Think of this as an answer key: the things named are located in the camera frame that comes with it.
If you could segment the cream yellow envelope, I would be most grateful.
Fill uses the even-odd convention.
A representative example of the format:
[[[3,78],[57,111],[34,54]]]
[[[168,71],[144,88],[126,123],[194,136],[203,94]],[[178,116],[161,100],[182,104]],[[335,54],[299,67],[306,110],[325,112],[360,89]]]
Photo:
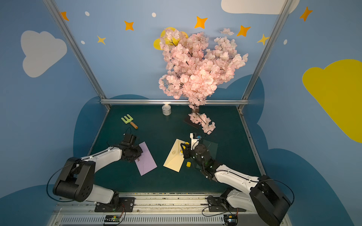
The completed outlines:
[[[180,169],[184,161],[181,144],[188,144],[188,142],[176,139],[163,165],[164,167],[176,172],[180,172]]]

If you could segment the purple envelope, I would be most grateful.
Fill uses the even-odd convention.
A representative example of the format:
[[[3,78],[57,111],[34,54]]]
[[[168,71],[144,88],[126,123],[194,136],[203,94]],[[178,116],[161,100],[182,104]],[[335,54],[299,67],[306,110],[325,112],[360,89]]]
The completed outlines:
[[[137,168],[141,176],[149,173],[150,171],[157,168],[157,164],[152,157],[152,154],[147,147],[145,142],[139,144],[140,148],[142,149],[142,154],[139,158],[135,160]]]

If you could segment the dark green envelope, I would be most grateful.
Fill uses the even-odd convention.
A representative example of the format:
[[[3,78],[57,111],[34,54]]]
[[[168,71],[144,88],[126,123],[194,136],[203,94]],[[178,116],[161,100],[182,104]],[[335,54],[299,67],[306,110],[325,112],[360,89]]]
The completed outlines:
[[[216,159],[217,156],[217,149],[218,149],[218,144],[211,142],[211,141],[207,141],[207,140],[203,140],[203,144],[207,147],[207,149],[209,150],[209,153],[211,155],[211,157],[213,159]]]

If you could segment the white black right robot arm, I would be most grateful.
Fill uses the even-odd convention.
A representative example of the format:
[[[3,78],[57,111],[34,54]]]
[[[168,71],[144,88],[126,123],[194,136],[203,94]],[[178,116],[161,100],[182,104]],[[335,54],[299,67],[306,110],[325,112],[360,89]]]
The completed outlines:
[[[227,184],[232,190],[225,195],[234,209],[255,212],[269,226],[279,226],[293,204],[276,181],[263,175],[254,177],[235,171],[212,158],[204,144],[180,144],[184,159],[192,159],[209,180]]]

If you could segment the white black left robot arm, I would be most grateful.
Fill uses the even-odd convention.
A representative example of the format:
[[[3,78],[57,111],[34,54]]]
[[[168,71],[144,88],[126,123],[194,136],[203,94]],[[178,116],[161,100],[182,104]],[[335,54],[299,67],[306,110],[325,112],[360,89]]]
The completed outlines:
[[[138,159],[143,150],[135,144],[136,139],[136,135],[125,133],[123,141],[118,145],[82,158],[69,158],[60,170],[53,194],[77,202],[115,202],[116,192],[94,184],[95,174],[119,160],[132,163]]]

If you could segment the silver tin can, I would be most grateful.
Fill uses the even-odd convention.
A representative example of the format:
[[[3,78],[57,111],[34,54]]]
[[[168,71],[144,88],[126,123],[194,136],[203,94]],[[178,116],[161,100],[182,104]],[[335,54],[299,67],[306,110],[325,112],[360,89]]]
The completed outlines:
[[[171,110],[171,106],[169,104],[164,104],[162,106],[162,113],[165,116],[169,116],[171,114],[172,110]]]

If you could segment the left green circuit board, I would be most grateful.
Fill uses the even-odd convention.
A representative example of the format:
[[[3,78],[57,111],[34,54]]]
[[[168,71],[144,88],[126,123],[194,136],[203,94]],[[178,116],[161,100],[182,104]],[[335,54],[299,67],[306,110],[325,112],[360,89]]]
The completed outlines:
[[[121,215],[106,215],[104,218],[105,225],[117,225],[121,222],[122,216]]]

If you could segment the green circuit board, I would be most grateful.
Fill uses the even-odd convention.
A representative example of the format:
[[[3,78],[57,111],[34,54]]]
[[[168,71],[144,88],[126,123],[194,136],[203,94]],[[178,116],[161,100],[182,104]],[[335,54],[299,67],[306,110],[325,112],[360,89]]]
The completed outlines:
[[[105,225],[117,225],[121,222],[122,216],[121,215],[106,215],[104,218]]]
[[[234,215],[224,215],[223,220],[225,226],[236,226],[238,223],[238,219]]]

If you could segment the right green circuit board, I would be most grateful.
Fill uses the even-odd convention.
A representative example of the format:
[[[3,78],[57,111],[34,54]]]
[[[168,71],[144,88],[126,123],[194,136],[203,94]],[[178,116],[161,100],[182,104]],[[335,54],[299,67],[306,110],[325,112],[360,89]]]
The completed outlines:
[[[225,226],[236,226],[238,223],[238,219],[234,215],[224,215],[223,220]]]

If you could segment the pink cherry blossom tree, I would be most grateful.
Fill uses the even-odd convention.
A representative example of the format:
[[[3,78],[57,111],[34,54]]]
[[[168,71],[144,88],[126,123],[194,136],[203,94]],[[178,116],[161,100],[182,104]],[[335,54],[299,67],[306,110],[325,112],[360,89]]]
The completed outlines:
[[[159,88],[174,99],[186,98],[192,110],[189,119],[211,134],[216,124],[199,113],[218,86],[234,78],[236,70],[248,62],[248,54],[237,52],[237,44],[230,29],[224,29],[222,37],[215,38],[214,49],[209,49],[208,37],[203,33],[187,36],[177,29],[167,28],[159,37],[167,73],[159,81]]]

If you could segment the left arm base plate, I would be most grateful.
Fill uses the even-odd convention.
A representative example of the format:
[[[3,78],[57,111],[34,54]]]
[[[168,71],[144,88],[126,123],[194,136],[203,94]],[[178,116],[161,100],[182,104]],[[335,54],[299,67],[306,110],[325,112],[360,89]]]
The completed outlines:
[[[132,212],[134,197],[117,197],[110,203],[97,203],[94,212]]]

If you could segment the aluminium front mounting rail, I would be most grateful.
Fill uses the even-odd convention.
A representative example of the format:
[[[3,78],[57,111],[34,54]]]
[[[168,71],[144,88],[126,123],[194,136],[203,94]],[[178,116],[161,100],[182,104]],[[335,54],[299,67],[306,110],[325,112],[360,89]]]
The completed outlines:
[[[221,193],[121,193],[134,197],[132,212],[94,212],[96,204],[69,202],[57,204],[49,226],[224,226],[224,215],[234,215],[237,226],[265,226],[257,213],[209,212],[206,198]],[[117,225],[105,225],[106,215],[121,215]]]

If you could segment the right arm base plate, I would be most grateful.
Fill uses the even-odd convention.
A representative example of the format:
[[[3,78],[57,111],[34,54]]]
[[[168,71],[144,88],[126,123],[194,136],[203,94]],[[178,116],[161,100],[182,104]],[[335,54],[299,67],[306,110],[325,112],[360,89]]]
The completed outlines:
[[[209,212],[246,212],[245,209],[232,207],[223,197],[208,196],[206,201]]]

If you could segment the left aluminium frame post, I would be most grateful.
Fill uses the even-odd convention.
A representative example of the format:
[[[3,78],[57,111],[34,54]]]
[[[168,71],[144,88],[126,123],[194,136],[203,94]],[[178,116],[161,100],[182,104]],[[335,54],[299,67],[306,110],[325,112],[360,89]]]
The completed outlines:
[[[56,4],[55,1],[51,0],[44,0],[43,1],[46,8],[52,15],[53,19],[55,20],[57,26],[59,27],[60,31],[62,32],[63,36],[65,37],[66,41],[68,42],[71,50],[75,54],[80,66],[84,70],[85,74],[87,75],[89,81],[91,82],[92,86],[94,87],[95,91],[97,92],[98,96],[101,99],[106,99],[106,95],[101,88],[95,74],[93,73],[90,65],[88,64],[86,58],[84,57],[79,45],[77,44],[71,30],[66,24],[66,20],[61,15],[61,12]]]

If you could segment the aluminium frame post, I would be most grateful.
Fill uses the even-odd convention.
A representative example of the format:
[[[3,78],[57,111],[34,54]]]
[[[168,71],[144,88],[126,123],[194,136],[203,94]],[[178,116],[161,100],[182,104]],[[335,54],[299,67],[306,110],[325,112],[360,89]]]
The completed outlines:
[[[106,95],[101,88],[95,74],[93,73],[90,65],[88,64],[86,58],[84,57],[79,45],[77,44],[71,30],[66,24],[66,20],[61,15],[61,12],[56,4],[55,1],[51,0],[44,0],[43,1],[46,8],[52,15],[53,19],[55,20],[57,26],[59,27],[60,31],[62,32],[63,36],[65,37],[66,41],[68,42],[71,50],[75,54],[80,66],[84,70],[85,74],[87,75],[89,81],[91,82],[92,86],[94,87],[95,91],[97,92],[98,96],[101,99],[106,99]]]
[[[273,48],[276,40],[278,39],[278,36],[287,20],[287,17],[289,16],[289,10],[292,6],[292,3],[293,3],[293,0],[287,0],[284,2],[283,6],[281,8],[281,12],[279,13],[277,20],[274,24],[274,27],[271,31],[270,37],[267,40],[267,43],[259,58],[257,66],[256,66],[256,68],[248,82],[248,85],[243,93],[242,100],[245,100],[245,101],[248,100],[248,98],[257,82],[257,79],[259,78],[259,76],[263,70],[263,67],[267,62],[267,59],[272,51],[272,48]]]

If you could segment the right aluminium frame post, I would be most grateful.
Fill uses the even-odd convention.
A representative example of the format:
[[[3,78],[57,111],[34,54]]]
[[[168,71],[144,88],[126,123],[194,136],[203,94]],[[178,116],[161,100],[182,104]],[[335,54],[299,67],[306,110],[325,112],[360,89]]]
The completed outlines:
[[[271,31],[270,37],[267,40],[267,43],[259,58],[257,66],[256,66],[256,68],[248,82],[248,85],[243,93],[242,100],[245,100],[245,101],[248,100],[248,98],[257,82],[257,79],[259,78],[259,76],[263,70],[263,67],[267,62],[267,59],[272,51],[272,48],[273,48],[276,40],[278,39],[278,36],[287,20],[287,17],[289,16],[289,10],[292,6],[292,3],[293,3],[293,0],[287,0],[284,2],[283,6],[281,8],[281,12],[279,13],[277,20],[274,24],[274,27]]]

